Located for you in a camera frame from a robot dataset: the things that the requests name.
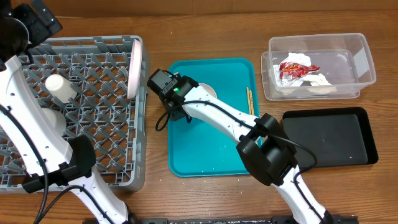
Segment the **white cylinder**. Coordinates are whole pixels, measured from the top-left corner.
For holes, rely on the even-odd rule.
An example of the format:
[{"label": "white cylinder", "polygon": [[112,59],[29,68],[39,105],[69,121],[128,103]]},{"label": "white cylinder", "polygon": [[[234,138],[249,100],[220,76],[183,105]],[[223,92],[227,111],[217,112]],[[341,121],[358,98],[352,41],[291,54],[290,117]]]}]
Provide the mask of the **white cylinder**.
[{"label": "white cylinder", "polygon": [[43,113],[49,119],[50,124],[55,128],[55,131],[63,136],[64,130],[67,128],[67,120],[63,114],[56,110],[51,110],[48,108],[42,108]]},{"label": "white cylinder", "polygon": [[52,96],[57,97],[62,103],[69,103],[69,98],[75,98],[77,92],[70,87],[71,82],[61,75],[53,74],[45,80],[45,87]]}]

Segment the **teal cutting board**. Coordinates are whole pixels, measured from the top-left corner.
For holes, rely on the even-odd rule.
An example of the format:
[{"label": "teal cutting board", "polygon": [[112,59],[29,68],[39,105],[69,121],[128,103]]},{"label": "teal cutting board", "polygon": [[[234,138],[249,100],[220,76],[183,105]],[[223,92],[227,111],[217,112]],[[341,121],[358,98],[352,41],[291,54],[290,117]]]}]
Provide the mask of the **teal cutting board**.
[{"label": "teal cutting board", "polygon": [[[246,87],[252,90],[254,114],[259,115],[254,68],[245,58],[184,60],[170,72],[179,72],[211,86],[219,100],[249,113]],[[249,174],[236,144],[209,124],[193,118],[169,121],[169,167],[179,177]]]}]

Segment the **transparent bin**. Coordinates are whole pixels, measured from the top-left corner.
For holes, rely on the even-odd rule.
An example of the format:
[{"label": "transparent bin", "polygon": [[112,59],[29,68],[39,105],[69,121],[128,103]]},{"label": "transparent bin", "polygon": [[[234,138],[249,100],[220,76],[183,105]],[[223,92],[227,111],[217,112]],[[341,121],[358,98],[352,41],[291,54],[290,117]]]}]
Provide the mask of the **transparent bin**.
[{"label": "transparent bin", "polygon": [[[278,86],[274,65],[289,53],[303,53],[320,67],[328,86]],[[273,37],[269,51],[261,55],[261,75],[268,100],[322,100],[357,98],[360,91],[376,81],[372,55],[362,34],[322,34]]]}]

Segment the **gray rack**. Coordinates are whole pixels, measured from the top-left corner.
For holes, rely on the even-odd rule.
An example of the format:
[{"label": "gray rack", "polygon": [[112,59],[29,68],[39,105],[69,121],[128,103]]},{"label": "gray rack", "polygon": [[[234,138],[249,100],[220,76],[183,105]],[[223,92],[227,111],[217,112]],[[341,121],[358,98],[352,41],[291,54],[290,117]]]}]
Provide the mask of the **gray rack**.
[{"label": "gray rack", "polygon": [[[140,87],[134,99],[127,99],[127,80],[134,39],[143,47]],[[147,97],[146,77],[150,57],[138,36],[51,38],[30,49],[34,63],[24,75],[41,107],[58,110],[67,119],[65,140],[86,135],[93,143],[97,168],[113,190],[137,191],[144,185]],[[19,57],[21,62],[27,56]],[[72,82],[78,92],[63,104],[45,88],[51,74]],[[23,193],[25,165],[18,150],[0,128],[0,193]],[[55,184],[51,191],[65,187]]]}]

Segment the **black tray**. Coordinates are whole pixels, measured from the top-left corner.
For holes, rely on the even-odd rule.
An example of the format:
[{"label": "black tray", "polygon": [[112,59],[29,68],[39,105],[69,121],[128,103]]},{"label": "black tray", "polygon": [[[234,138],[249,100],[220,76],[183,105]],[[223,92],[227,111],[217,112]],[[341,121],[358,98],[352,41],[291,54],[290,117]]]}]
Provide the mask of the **black tray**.
[{"label": "black tray", "polygon": [[[288,111],[282,123],[290,140],[317,155],[318,167],[375,164],[379,160],[368,114],[363,108]],[[298,147],[296,150],[300,167],[313,163],[308,153]]]}]

